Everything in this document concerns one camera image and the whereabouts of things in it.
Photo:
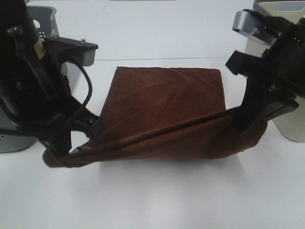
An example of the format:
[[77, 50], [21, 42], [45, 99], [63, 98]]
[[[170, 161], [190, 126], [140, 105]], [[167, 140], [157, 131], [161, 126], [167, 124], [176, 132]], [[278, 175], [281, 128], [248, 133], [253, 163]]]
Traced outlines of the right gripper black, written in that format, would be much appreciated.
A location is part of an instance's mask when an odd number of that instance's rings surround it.
[[269, 121], [298, 108], [305, 95], [305, 20], [285, 31], [260, 57], [235, 51], [226, 63], [235, 75], [247, 77], [244, 98], [233, 121], [247, 133], [261, 119]]

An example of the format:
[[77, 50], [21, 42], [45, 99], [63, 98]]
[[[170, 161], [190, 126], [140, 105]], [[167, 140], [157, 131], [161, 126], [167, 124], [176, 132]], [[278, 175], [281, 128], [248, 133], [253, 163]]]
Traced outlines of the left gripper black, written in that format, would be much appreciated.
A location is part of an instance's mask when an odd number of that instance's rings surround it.
[[[0, 38], [0, 105], [12, 123], [0, 131], [33, 136], [46, 143], [56, 156], [71, 149], [71, 132], [95, 141], [105, 130], [102, 118], [87, 104], [92, 83], [85, 67], [94, 63], [98, 45], [67, 38], [45, 39], [25, 35]], [[83, 102], [71, 94], [65, 63], [74, 64], [85, 76], [88, 92]]]

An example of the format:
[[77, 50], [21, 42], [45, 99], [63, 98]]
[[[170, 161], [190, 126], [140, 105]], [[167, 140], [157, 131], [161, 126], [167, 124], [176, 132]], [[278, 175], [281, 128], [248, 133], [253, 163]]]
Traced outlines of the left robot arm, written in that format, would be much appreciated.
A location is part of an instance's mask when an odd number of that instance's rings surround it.
[[61, 67], [81, 72], [98, 46], [41, 38], [21, 0], [0, 3], [0, 108], [11, 128], [46, 148], [51, 167], [150, 158], [217, 159], [255, 146], [261, 120], [245, 134], [233, 126], [239, 107], [226, 109], [221, 73], [205, 68], [117, 67], [100, 115], [78, 102]]

